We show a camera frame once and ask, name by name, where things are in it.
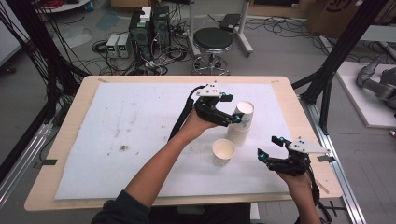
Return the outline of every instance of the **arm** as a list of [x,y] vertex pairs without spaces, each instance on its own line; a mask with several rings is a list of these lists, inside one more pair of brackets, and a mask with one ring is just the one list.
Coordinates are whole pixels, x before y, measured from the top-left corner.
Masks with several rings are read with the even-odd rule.
[[311,180],[307,173],[303,175],[291,176],[277,173],[288,185],[291,198],[294,200],[298,213],[300,214],[300,223],[315,224],[320,223],[317,209],[314,205]]
[[151,207],[163,182],[183,148],[216,124],[200,119],[192,110],[183,127],[136,174],[125,191],[147,207]]

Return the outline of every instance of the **metal stool leg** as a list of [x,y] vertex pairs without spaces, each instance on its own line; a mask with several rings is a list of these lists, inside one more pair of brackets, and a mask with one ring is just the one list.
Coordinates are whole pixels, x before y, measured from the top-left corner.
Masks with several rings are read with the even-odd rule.
[[194,60],[191,73],[201,75],[205,70],[207,70],[210,76],[230,75],[230,71],[227,70],[227,65],[227,62],[224,59],[216,56],[215,54],[204,55]]

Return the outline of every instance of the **electronic equipment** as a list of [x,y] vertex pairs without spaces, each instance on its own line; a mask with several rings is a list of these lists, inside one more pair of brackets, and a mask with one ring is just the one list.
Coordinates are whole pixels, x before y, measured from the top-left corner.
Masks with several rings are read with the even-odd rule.
[[132,51],[132,42],[129,34],[120,35],[119,42],[117,43],[119,54],[121,58],[129,58]]
[[238,24],[241,19],[241,14],[227,14],[220,23],[220,29],[232,32],[233,28]]
[[120,35],[111,35],[106,43],[107,55],[109,58],[118,58],[119,49],[117,48],[117,43],[119,42]]
[[151,61],[151,42],[153,39],[153,29],[151,21],[141,21],[140,11],[134,12],[129,25],[129,33],[133,41],[133,48],[144,59]]
[[151,7],[142,7],[140,12],[141,21],[149,21],[151,19]]
[[157,43],[163,48],[170,46],[169,6],[154,7],[152,21]]

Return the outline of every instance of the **forearm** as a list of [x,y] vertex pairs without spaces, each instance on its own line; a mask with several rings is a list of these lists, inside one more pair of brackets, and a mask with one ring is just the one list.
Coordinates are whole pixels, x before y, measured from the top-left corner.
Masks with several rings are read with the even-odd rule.
[[293,198],[299,215],[300,215],[300,223],[305,224],[315,224],[320,223],[320,219],[318,216],[317,209],[314,205],[314,201],[312,199],[312,192],[309,188],[302,189],[291,189],[289,188],[290,195]]
[[140,169],[125,191],[151,207],[178,156],[190,141],[177,134]]

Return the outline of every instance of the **dark sleeve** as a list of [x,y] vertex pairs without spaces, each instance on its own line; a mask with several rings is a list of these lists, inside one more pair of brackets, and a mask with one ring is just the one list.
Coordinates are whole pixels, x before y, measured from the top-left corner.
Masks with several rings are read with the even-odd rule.
[[109,200],[93,218],[91,224],[141,224],[149,223],[150,209],[124,190],[116,200]]

